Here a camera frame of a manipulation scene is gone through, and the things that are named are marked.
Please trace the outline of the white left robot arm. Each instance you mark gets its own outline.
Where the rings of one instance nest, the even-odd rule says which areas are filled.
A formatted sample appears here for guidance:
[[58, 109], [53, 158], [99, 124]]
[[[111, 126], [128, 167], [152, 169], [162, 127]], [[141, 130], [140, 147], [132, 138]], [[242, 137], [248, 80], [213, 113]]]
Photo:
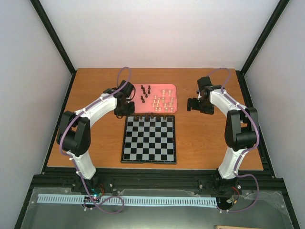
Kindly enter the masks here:
[[111, 111], [117, 117], [129, 116], [135, 111], [131, 101], [131, 94], [135, 94], [133, 85], [114, 92], [114, 88], [109, 88], [87, 107], [75, 112], [66, 111], [61, 117], [57, 144], [60, 152], [74, 162], [76, 173], [83, 178], [82, 186], [89, 192], [96, 191], [99, 186], [98, 178], [94, 177], [96, 167], [89, 154], [92, 126]]

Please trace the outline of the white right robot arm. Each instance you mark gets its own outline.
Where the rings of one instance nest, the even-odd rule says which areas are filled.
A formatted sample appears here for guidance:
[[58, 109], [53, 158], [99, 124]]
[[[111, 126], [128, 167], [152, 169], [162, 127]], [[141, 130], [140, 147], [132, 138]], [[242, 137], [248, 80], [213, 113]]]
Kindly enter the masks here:
[[197, 93], [197, 98], [188, 100], [188, 111], [198, 110], [212, 115], [217, 107], [226, 117], [224, 139], [227, 150], [218, 173], [222, 179], [233, 179], [238, 176], [246, 154], [259, 145], [257, 110], [237, 102], [220, 85], [203, 86]]

